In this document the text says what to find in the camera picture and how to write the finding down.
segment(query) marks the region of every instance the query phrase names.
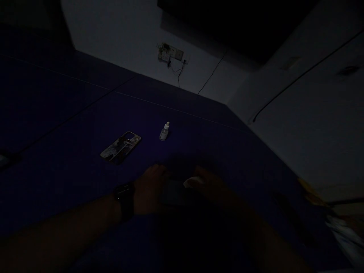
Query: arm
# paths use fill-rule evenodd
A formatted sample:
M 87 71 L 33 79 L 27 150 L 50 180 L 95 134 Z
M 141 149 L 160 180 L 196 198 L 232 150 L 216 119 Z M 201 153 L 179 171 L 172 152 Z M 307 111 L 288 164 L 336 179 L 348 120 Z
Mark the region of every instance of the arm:
M 216 175 L 196 167 L 194 176 L 200 176 L 204 184 L 189 181 L 191 187 L 207 199 L 225 209 L 236 218 L 245 236 L 248 251 L 263 273 L 312 273 L 314 272 L 252 208 L 229 190 Z
M 135 214 L 159 210 L 159 193 L 168 175 L 164 166 L 154 165 L 134 182 Z M 61 271 L 121 216 L 120 204 L 111 194 L 25 228 L 1 242 L 0 271 Z

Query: white object in hand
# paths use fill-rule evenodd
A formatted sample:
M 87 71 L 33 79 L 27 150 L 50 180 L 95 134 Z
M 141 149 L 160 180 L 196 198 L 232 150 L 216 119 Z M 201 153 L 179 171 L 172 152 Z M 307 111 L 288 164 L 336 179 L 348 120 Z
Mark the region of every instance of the white object in hand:
M 185 186 L 185 188 L 192 188 L 190 186 L 190 184 L 188 183 L 190 180 L 195 180 L 200 184 L 205 184 L 205 182 L 203 181 L 203 179 L 201 177 L 193 176 L 193 177 L 188 178 L 185 182 L 183 182 L 183 186 Z

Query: hand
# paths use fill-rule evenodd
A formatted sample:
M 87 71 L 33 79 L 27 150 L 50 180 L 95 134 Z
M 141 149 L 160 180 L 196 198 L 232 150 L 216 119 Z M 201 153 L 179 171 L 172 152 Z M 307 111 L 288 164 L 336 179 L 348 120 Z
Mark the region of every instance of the hand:
M 156 213 L 161 210 L 159 197 L 170 174 L 165 166 L 155 164 L 134 182 L 134 214 Z
M 211 202 L 226 207 L 240 200 L 240 198 L 225 185 L 220 177 L 204 168 L 196 166 L 193 176 L 201 177 L 204 183 L 201 184 L 198 181 L 189 180 L 189 185 L 199 191 Z

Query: wrist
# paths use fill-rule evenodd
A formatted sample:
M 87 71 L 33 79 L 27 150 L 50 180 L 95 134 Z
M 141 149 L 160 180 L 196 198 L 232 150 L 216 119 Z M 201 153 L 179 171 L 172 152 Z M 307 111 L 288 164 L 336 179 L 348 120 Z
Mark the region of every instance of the wrist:
M 110 202 L 110 211 L 109 211 L 109 222 L 112 225 L 119 224 L 121 222 L 121 206 L 120 203 L 115 199 L 114 194 L 110 194 L 107 196 Z

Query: smartwatch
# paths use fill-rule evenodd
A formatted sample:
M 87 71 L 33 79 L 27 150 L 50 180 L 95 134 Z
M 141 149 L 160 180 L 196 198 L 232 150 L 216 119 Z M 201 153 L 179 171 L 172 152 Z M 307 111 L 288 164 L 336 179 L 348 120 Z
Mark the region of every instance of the smartwatch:
M 134 183 L 117 186 L 114 189 L 114 198 L 121 207 L 121 222 L 124 223 L 134 216 Z

